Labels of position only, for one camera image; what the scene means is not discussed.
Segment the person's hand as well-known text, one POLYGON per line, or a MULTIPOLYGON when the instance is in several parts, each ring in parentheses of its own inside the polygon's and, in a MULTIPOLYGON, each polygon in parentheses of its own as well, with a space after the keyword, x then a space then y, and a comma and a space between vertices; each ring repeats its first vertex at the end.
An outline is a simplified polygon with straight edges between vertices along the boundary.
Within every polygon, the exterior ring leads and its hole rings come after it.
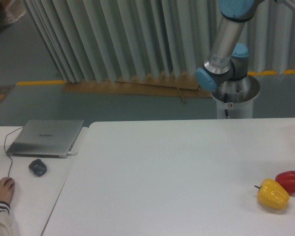
POLYGON ((12 197, 10 198, 8 190, 7 190, 7 182, 9 181, 9 177, 4 177, 0 179, 0 202, 4 202, 10 204, 12 197))

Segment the beige striped sleeve forearm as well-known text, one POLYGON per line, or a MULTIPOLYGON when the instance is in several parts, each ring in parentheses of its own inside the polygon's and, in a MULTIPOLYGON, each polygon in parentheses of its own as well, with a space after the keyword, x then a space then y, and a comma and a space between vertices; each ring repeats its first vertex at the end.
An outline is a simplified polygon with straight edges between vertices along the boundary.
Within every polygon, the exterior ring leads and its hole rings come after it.
POLYGON ((0 236, 13 236, 10 205, 0 202, 0 236))

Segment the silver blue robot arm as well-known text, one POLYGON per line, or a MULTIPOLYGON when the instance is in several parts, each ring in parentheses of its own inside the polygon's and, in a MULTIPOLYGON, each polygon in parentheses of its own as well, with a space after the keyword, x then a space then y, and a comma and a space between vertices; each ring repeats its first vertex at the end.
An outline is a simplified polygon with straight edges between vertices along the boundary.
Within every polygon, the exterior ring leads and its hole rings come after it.
POLYGON ((238 40, 255 15, 257 30, 250 34, 253 70, 295 70, 295 0, 220 0, 218 7, 222 18, 217 36, 203 67, 196 71, 202 88, 212 91, 225 81, 245 77, 235 59, 247 58, 248 52, 238 40))

